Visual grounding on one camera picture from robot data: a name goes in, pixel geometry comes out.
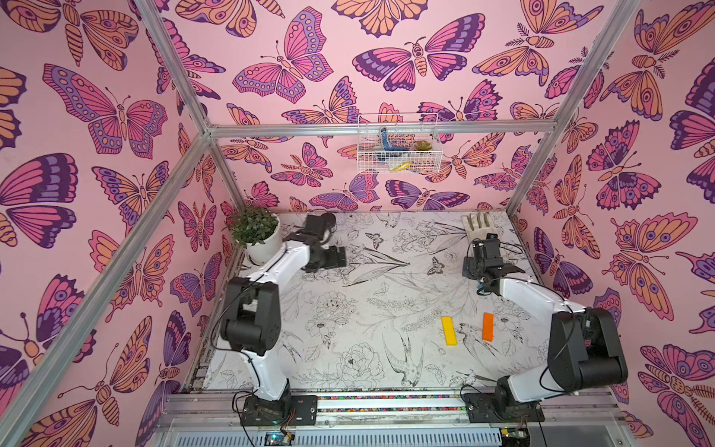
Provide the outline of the orange building block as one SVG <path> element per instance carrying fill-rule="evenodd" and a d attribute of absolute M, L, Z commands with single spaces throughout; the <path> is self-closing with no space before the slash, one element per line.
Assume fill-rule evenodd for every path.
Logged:
<path fill-rule="evenodd" d="M 491 313 L 484 313 L 482 319 L 482 340 L 485 342 L 493 342 L 495 336 L 495 316 Z"/>

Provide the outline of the yellow building block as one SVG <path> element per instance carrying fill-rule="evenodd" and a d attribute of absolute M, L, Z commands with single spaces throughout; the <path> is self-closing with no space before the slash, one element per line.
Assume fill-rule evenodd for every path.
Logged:
<path fill-rule="evenodd" d="M 446 346 L 456 346 L 457 337 L 456 330 L 454 328 L 454 321 L 451 317 L 444 316 L 441 318 L 441 325 L 444 334 L 444 340 Z"/>

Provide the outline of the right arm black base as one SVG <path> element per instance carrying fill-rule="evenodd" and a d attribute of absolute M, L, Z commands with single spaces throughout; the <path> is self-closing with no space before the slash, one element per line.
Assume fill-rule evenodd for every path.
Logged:
<path fill-rule="evenodd" d="M 506 405 L 493 393 L 470 392 L 462 396 L 470 423 L 544 422 L 545 415 L 535 403 Z"/>

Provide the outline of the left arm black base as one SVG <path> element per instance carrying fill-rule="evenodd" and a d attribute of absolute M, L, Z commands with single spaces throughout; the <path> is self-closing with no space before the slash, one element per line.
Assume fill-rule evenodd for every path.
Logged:
<path fill-rule="evenodd" d="M 282 400 L 245 400 L 241 419 L 244 427 L 314 426 L 318 415 L 316 395 L 290 396 Z"/>

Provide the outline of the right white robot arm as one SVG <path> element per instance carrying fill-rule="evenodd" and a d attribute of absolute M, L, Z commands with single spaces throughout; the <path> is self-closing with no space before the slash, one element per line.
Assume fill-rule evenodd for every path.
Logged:
<path fill-rule="evenodd" d="M 584 307 L 533 281 L 513 278 L 522 269 L 504 261 L 501 241 L 489 233 L 470 242 L 464 271 L 480 290 L 525 310 L 549 329 L 547 359 L 536 367 L 496 381 L 499 408 L 608 387 L 627 382 L 629 370 L 614 316 L 599 307 Z"/>

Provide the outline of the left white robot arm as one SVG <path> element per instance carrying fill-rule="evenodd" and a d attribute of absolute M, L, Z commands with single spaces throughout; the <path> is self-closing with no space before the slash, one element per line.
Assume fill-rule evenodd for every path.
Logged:
<path fill-rule="evenodd" d="M 329 244 L 336 225 L 330 212 L 307 216 L 287 240 L 277 238 L 277 251 L 259 270 L 249 277 L 234 277 L 227 285 L 219 334 L 244 358 L 259 402 L 277 404 L 290 398 L 290 381 L 275 352 L 282 325 L 280 292 L 301 271 L 346 266 L 346 249 Z"/>

